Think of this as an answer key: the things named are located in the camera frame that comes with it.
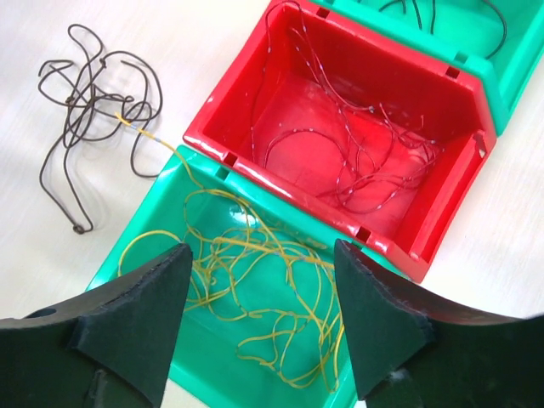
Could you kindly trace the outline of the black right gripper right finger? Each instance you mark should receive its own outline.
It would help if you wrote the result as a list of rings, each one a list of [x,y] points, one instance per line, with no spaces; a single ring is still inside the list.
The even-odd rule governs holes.
[[[541,316],[453,302],[343,240],[334,266],[356,392],[367,406],[542,406]]]

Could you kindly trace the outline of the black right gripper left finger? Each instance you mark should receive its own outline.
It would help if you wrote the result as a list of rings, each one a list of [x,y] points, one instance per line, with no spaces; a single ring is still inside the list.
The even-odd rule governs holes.
[[[1,321],[3,407],[158,407],[187,297],[192,251],[21,319]]]

